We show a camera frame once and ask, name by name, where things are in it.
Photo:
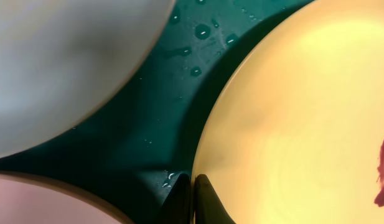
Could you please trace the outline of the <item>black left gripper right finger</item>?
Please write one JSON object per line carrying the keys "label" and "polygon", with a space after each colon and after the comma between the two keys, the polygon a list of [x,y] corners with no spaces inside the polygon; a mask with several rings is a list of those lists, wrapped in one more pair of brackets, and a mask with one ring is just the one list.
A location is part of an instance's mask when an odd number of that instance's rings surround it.
{"label": "black left gripper right finger", "polygon": [[205,174],[194,182],[195,224],[235,224]]}

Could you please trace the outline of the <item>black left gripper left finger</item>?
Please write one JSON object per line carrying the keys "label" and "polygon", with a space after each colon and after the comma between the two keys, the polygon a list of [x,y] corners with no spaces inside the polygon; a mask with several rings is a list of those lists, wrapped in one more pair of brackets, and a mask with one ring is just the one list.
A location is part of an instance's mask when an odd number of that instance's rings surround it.
{"label": "black left gripper left finger", "polygon": [[189,224],[191,184],[187,174],[181,174],[165,199],[154,224]]}

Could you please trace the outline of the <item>yellow green plate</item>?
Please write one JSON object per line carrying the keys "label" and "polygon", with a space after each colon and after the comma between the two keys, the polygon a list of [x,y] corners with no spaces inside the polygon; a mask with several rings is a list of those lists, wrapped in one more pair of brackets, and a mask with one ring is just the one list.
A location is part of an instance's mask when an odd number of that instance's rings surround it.
{"label": "yellow green plate", "polygon": [[384,223],[384,0],[313,1],[242,61],[197,148],[236,223]]}

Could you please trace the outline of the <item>light blue plate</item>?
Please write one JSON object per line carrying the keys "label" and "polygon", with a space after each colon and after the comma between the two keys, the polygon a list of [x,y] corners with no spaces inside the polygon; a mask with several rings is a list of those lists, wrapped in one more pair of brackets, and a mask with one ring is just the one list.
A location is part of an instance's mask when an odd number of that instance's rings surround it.
{"label": "light blue plate", "polygon": [[110,100],[157,42],[174,0],[0,0],[0,158]]}

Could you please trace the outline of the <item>teal plastic tray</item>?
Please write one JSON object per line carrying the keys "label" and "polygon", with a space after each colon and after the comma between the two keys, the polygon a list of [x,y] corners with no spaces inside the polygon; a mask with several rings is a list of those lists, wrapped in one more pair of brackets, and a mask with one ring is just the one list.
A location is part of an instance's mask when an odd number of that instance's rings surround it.
{"label": "teal plastic tray", "polygon": [[195,151],[222,88],[250,50],[304,0],[177,1],[129,83],[63,135],[0,159],[0,170],[85,189],[151,223]]}

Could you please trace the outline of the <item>pink plate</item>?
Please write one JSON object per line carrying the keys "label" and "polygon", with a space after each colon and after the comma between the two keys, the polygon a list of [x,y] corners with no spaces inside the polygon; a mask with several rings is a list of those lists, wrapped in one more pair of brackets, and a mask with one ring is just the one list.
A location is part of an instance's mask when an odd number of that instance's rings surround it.
{"label": "pink plate", "polygon": [[132,223],[106,200],[68,183],[0,171],[0,224]]}

